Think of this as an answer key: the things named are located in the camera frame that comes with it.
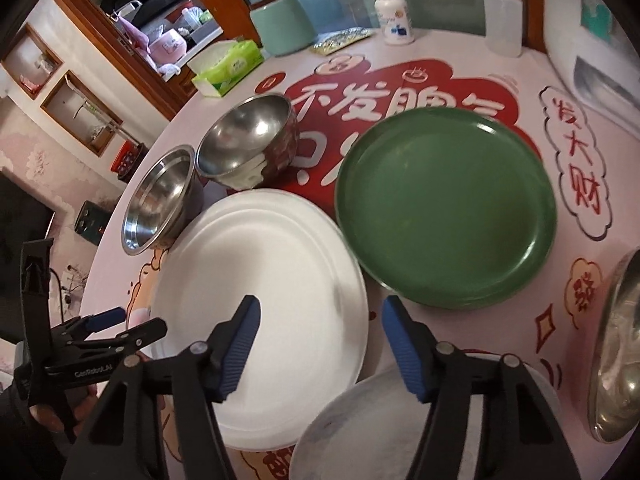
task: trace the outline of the pink wall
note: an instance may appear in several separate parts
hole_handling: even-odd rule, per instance
[[[72,265],[87,275],[97,248],[74,232],[76,216],[85,200],[113,209],[120,190],[62,148],[8,98],[0,100],[0,171],[56,212],[50,232],[55,238],[51,267],[62,275]],[[57,324],[55,292],[50,310]],[[71,312],[78,312],[81,297],[80,288]]]

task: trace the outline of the human hand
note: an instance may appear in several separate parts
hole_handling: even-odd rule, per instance
[[[87,386],[87,391],[88,395],[74,408],[74,417],[78,421],[78,424],[74,427],[74,433],[76,436],[78,436],[82,431],[84,421],[98,402],[95,384]],[[47,406],[46,404],[38,404],[36,406],[31,406],[29,411],[34,420],[43,425],[49,431],[52,431],[53,433],[61,433],[64,431],[65,427],[62,424],[62,421],[60,421],[50,406]]]

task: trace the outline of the round table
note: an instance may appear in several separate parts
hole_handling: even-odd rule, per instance
[[[337,172],[351,145],[376,121],[408,108],[474,110],[506,124],[540,156],[556,194],[558,234],[535,279],[510,300],[472,312],[404,304],[439,340],[462,349],[511,352],[545,374],[558,390],[560,423],[582,477],[601,478],[627,438],[612,445],[592,439],[570,400],[567,357],[584,330],[594,289],[640,245],[640,210],[633,206],[640,200],[633,185],[640,182],[640,141],[572,98],[548,58],[536,51],[508,59],[469,34],[418,31],[407,46],[387,46],[376,34],[330,57],[303,51],[268,59],[222,99],[194,96],[153,145],[118,203],[95,256],[81,314],[118,305],[135,313],[150,306],[164,253],[130,257],[121,247],[120,227],[133,190],[167,150],[184,143],[197,147],[223,113],[267,91],[292,99],[302,131],[298,156],[273,187],[302,195],[330,215]],[[207,184],[209,204],[224,195]],[[393,362],[378,315],[388,291],[368,280],[367,292],[370,331],[361,378]],[[114,327],[109,334],[121,330]],[[183,478],[169,408],[162,420],[170,473]],[[291,453],[230,450],[230,457],[239,479],[273,480],[287,477]]]

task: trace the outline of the screw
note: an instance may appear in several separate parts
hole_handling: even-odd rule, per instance
[[[133,368],[134,366],[138,365],[138,363],[140,362],[140,358],[137,355],[132,354],[126,356],[123,362],[127,368]]]
[[[503,360],[504,364],[506,364],[509,368],[517,368],[518,366],[520,366],[520,359],[513,354],[505,355]]]
[[[204,354],[207,349],[209,349],[209,345],[207,345],[204,341],[196,341],[189,347],[189,350],[194,355]]]
[[[447,341],[440,341],[436,345],[436,350],[443,355],[451,355],[455,349],[456,347]]]

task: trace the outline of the black screen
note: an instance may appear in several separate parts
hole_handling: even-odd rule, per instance
[[[0,173],[0,337],[24,338],[20,310],[22,244],[47,236],[53,211]]]

